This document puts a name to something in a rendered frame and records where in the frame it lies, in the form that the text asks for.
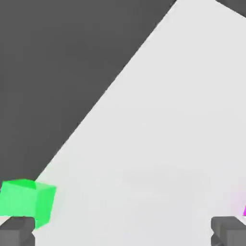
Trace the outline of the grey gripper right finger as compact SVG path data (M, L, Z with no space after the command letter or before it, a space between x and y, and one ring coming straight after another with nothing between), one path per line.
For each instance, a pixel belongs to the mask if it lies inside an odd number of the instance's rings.
M246 246L246 225L234 216L212 217L211 246Z

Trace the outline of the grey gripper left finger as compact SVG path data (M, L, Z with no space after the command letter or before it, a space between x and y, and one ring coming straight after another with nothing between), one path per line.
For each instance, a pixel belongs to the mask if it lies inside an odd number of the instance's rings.
M35 246L33 217L10 217L0 225L0 246Z

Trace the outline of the small green cube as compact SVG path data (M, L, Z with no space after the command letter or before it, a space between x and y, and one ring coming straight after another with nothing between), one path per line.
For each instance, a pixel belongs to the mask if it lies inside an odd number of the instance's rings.
M35 228L49 223L57 187L28 179L4 181L0 216L33 217Z

